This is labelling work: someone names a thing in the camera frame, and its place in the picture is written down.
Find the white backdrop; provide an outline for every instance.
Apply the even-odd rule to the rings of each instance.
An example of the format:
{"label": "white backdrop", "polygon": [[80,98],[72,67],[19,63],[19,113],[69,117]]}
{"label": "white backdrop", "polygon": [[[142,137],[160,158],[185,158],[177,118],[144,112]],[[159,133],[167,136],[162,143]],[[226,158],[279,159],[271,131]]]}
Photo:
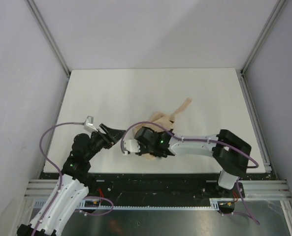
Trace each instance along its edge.
{"label": "white backdrop", "polygon": [[0,236],[15,225],[42,161],[66,78],[23,0],[0,0]]}
{"label": "white backdrop", "polygon": [[[103,122],[111,128],[127,129],[147,120],[155,111],[173,113],[186,97],[193,101],[176,116],[176,133],[211,135],[228,129],[252,146],[251,156],[260,167],[249,172],[265,172],[233,68],[74,70],[58,123],[83,122],[87,116],[94,116],[96,126]],[[73,138],[84,132],[80,125],[57,128],[49,157],[60,168],[69,156]],[[222,169],[206,156],[172,156],[153,161],[135,154],[124,156],[119,144],[103,149],[90,163],[90,172],[94,173],[218,173]],[[44,172],[56,169],[46,163]]]}
{"label": "white backdrop", "polygon": [[292,193],[292,0],[247,72],[248,84],[280,179]]}
{"label": "white backdrop", "polygon": [[241,69],[277,0],[34,0],[73,69]]}

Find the cable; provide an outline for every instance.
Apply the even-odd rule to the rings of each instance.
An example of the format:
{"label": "cable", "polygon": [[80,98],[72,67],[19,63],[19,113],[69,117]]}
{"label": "cable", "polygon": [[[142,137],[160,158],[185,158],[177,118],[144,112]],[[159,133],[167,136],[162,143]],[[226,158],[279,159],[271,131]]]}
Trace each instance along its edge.
{"label": "cable", "polygon": [[234,202],[233,203],[236,203],[239,200],[239,197],[234,191],[232,191],[232,193],[233,193],[233,197],[234,197]]}
{"label": "cable", "polygon": [[[45,135],[46,135],[48,132],[50,132],[51,130],[54,130],[54,129],[56,129],[56,128],[59,127],[59,126],[63,126],[63,125],[67,125],[67,124],[84,125],[83,122],[65,122],[65,123],[60,123],[60,124],[53,125],[52,127],[50,127],[48,130],[46,130],[46,131],[43,133],[41,139],[39,140],[39,149],[40,149],[42,155],[43,155],[44,158],[45,158],[49,163],[51,163],[51,164],[55,167],[55,169],[58,171],[58,174],[59,174],[59,184],[58,184],[58,189],[57,189],[57,191],[56,191],[54,197],[52,198],[52,200],[50,201],[50,203],[48,204],[48,206],[46,207],[46,209],[44,210],[44,212],[41,214],[41,216],[40,216],[40,218],[39,218],[37,224],[35,225],[35,228],[33,229],[33,232],[32,232],[32,234],[31,234],[31,236],[34,236],[34,235],[35,235],[36,230],[37,230],[37,228],[38,228],[38,226],[39,226],[39,224],[40,224],[40,220],[42,220],[42,219],[44,218],[44,216],[45,216],[46,213],[48,212],[49,208],[51,207],[51,205],[53,204],[53,202],[54,202],[55,199],[57,198],[58,191],[61,190],[62,183],[63,183],[63,174],[62,174],[60,168],[59,168],[59,167],[58,167],[53,161],[51,161],[51,160],[47,157],[47,155],[45,154],[45,152],[44,152],[44,150],[43,150],[43,147],[42,147],[43,139],[44,139]],[[99,198],[99,199],[101,199],[101,202],[102,202],[103,200],[108,201],[109,203],[111,203],[112,207],[111,207],[111,209],[110,209],[109,211],[107,211],[107,212],[104,212],[104,213],[101,213],[101,214],[90,214],[90,213],[87,213],[87,214],[89,214],[89,215],[94,215],[94,216],[105,215],[105,214],[110,213],[110,212],[113,210],[113,208],[114,208],[114,204],[113,204],[113,202],[112,202],[111,200],[107,199],[107,198],[104,198],[104,195],[103,195],[103,193],[102,193],[102,190],[100,190],[99,192],[100,192],[100,194],[102,195],[102,197],[95,197],[95,198]]]}
{"label": "cable", "polygon": [[[240,189],[240,187],[239,187],[239,180],[238,179],[236,180],[235,184],[236,184],[237,189]],[[246,216],[250,217],[252,220],[254,220],[254,222],[257,225],[260,225],[260,222],[253,216],[253,214],[250,212],[250,209],[246,205],[246,202],[245,202],[245,200],[244,200],[244,198],[242,196],[242,193],[240,191],[238,191],[238,192],[239,192],[240,198],[242,200],[242,203],[243,203],[243,205],[244,205],[244,207],[245,207],[245,209],[246,209],[246,211],[248,212],[249,215],[247,215],[245,213],[241,213],[241,212],[237,212],[237,213],[240,214],[240,215],[246,215]]]}
{"label": "cable", "polygon": [[100,188],[98,188],[97,190],[100,193],[100,197],[103,197],[104,198],[104,194],[103,194],[102,190]]}
{"label": "cable", "polygon": [[141,121],[141,122],[138,122],[136,124],[131,125],[126,130],[126,132],[124,133],[124,135],[122,136],[122,139],[121,139],[121,150],[122,150],[122,153],[125,153],[125,148],[124,148],[124,138],[125,138],[125,136],[127,135],[127,133],[133,127],[135,127],[137,125],[140,125],[140,124],[152,124],[152,125],[155,125],[156,127],[161,128],[163,131],[165,131],[168,135],[170,135],[174,139],[179,140],[179,141],[182,141],[182,142],[205,142],[205,143],[215,143],[215,144],[220,144],[220,145],[226,146],[226,147],[228,147],[228,148],[230,148],[230,149],[238,152],[239,154],[243,155],[244,157],[246,157],[247,159],[249,159],[250,161],[252,161],[255,164],[255,166],[248,166],[249,169],[251,169],[251,168],[253,169],[253,168],[259,167],[259,164],[258,164],[258,162],[256,160],[254,160],[252,157],[250,157],[249,155],[245,154],[244,152],[242,152],[241,150],[237,149],[236,147],[234,147],[234,146],[232,146],[230,144],[226,144],[226,143],[224,143],[222,141],[218,141],[218,140],[209,140],[209,139],[184,139],[184,138],[179,138],[176,135],[172,134],[167,129],[165,129],[164,127],[162,127],[161,125],[156,124],[156,123],[153,123],[153,122],[150,122],[150,121]]}
{"label": "cable", "polygon": [[110,212],[113,210],[113,208],[114,208],[114,204],[113,204],[113,202],[112,202],[111,200],[109,200],[109,199],[107,199],[107,198],[96,197],[96,196],[88,196],[88,197],[85,197],[84,200],[92,200],[92,198],[93,198],[93,200],[100,199],[101,202],[102,202],[102,200],[105,200],[105,201],[109,202],[109,203],[111,204],[111,209],[108,210],[108,211],[106,211],[106,212],[100,213],[100,214],[88,213],[88,212],[86,212],[86,211],[82,211],[82,210],[76,210],[75,212],[79,212],[79,213],[84,212],[85,216],[86,216],[86,215],[91,215],[91,216],[101,216],[101,215],[106,215],[106,214],[110,213]]}
{"label": "cable", "polygon": [[[237,180],[236,181],[236,187],[237,189],[240,189],[239,187],[239,181]],[[219,213],[223,216],[223,215],[242,215],[242,216],[245,216],[245,217],[248,217],[250,219],[252,219],[257,225],[260,225],[260,222],[253,216],[253,214],[251,213],[250,209],[248,208],[248,206],[246,205],[246,202],[241,194],[241,192],[239,191],[239,195],[240,195],[240,198],[242,200],[242,203],[244,205],[244,208],[246,209],[246,211],[248,212],[248,214],[246,213],[243,213],[243,212],[232,212],[232,213],[222,213],[221,210],[219,210]]]}

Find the purple cable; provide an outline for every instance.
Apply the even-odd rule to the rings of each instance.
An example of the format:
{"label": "purple cable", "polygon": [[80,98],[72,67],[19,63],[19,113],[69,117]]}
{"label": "purple cable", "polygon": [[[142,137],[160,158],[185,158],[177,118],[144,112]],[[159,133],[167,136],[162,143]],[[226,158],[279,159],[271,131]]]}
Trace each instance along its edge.
{"label": "purple cable", "polygon": [[[106,211],[106,212],[100,213],[100,214],[88,213],[88,212],[85,212],[85,211],[82,211],[82,210],[76,210],[75,212],[79,212],[79,213],[84,212],[85,214],[91,215],[91,216],[101,216],[101,215],[106,215],[106,214],[110,213],[113,210],[114,204],[113,204],[113,202],[111,200],[109,200],[107,198],[103,198],[103,197],[96,197],[96,196],[91,196],[91,197],[94,197],[94,199],[97,199],[98,198],[100,200],[105,200],[105,201],[109,202],[111,204],[111,209],[108,210],[108,211]],[[85,197],[84,200],[89,200],[91,197],[90,196]]]}
{"label": "purple cable", "polygon": [[[240,187],[239,187],[239,181],[237,180],[236,181],[236,187],[237,187],[237,189],[239,189]],[[252,215],[252,213],[251,213],[251,211],[250,211],[250,209],[248,208],[248,206],[246,205],[246,202],[245,202],[245,200],[244,200],[244,198],[243,198],[243,196],[242,196],[242,194],[241,194],[241,192],[239,191],[239,195],[240,195],[240,198],[241,198],[241,200],[242,200],[242,203],[243,203],[243,205],[244,205],[244,207],[245,207],[245,209],[246,209],[246,211],[248,212],[248,214],[245,214],[245,213],[243,213],[243,212],[233,212],[233,213],[222,213],[221,212],[221,210],[219,210],[219,213],[221,213],[221,215],[242,215],[242,216],[245,216],[245,217],[248,217],[248,218],[250,218],[250,219],[252,219],[257,225],[260,225],[260,222]]]}
{"label": "purple cable", "polygon": [[[236,180],[236,187],[237,187],[237,189],[240,189],[240,187],[239,187],[239,180]],[[251,211],[250,211],[250,209],[248,208],[248,206],[246,205],[246,202],[245,202],[245,200],[244,200],[244,198],[243,198],[243,196],[242,196],[242,193],[240,192],[240,191],[238,191],[239,192],[239,195],[240,195],[240,198],[241,198],[241,200],[242,200],[242,203],[243,203],[243,205],[244,205],[244,207],[245,207],[245,209],[246,209],[246,211],[248,212],[248,214],[249,215],[247,215],[247,214],[245,214],[245,213],[241,213],[241,212],[237,212],[237,213],[235,213],[235,214],[239,214],[239,215],[245,215],[245,216],[247,216],[247,217],[250,217],[252,220],[254,220],[254,222],[257,224],[257,225],[260,225],[260,222],[253,216],[253,214],[251,213]]]}
{"label": "purple cable", "polygon": [[171,137],[173,137],[174,139],[176,140],[179,140],[179,141],[184,141],[184,142],[205,142],[205,143],[216,143],[216,144],[220,144],[220,145],[223,145],[223,146],[227,146],[228,148],[238,152],[239,154],[243,155],[244,157],[248,158],[250,161],[252,161],[255,166],[248,166],[248,168],[257,168],[259,167],[259,164],[256,160],[254,160],[252,157],[250,157],[249,155],[245,154],[244,152],[242,152],[241,150],[237,149],[236,147],[230,145],[230,144],[226,144],[224,142],[221,142],[221,141],[217,141],[217,140],[208,140],[208,139],[182,139],[182,138],[179,138],[177,137],[176,135],[172,134],[170,131],[168,131],[167,129],[165,129],[164,127],[162,127],[161,125],[159,124],[156,124],[156,123],[153,123],[153,122],[150,122],[150,121],[141,121],[141,122],[138,122],[136,124],[133,124],[131,125],[127,130],[126,132],[124,133],[124,135],[122,136],[122,139],[121,139],[121,150],[122,150],[122,153],[125,153],[125,148],[124,148],[124,138],[125,136],[127,135],[127,133],[135,126],[139,125],[139,124],[152,124],[152,125],[155,125],[156,127],[159,127],[160,129],[162,129],[163,131],[165,131],[168,135],[170,135]]}
{"label": "purple cable", "polygon": [[[50,132],[51,130],[59,127],[59,126],[62,126],[62,125],[67,125],[67,124],[77,124],[77,125],[84,125],[84,123],[82,122],[66,122],[66,123],[60,123],[60,124],[56,124],[56,125],[53,125],[52,127],[50,127],[48,130],[46,130],[41,139],[39,140],[39,149],[42,153],[42,155],[44,156],[44,158],[49,162],[51,163],[58,171],[59,173],[59,185],[58,185],[58,189],[57,190],[60,190],[61,189],[61,186],[62,186],[62,182],[63,182],[63,175],[62,175],[62,172],[61,170],[59,169],[59,167],[54,163],[52,162],[48,157],[47,155],[45,154],[45,152],[43,151],[43,148],[42,148],[42,143],[43,143],[43,139],[45,137],[45,135]],[[46,213],[48,212],[49,208],[51,207],[51,205],[53,204],[54,200],[57,198],[57,195],[58,195],[58,192],[55,193],[54,197],[52,198],[51,202],[48,204],[47,208],[45,209],[45,211],[43,212],[43,214],[41,214],[36,226],[34,227],[34,230],[32,232],[32,235],[31,236],[34,236],[35,235],[35,232],[40,224],[40,220],[42,220],[44,218],[44,216],[46,215]]]}

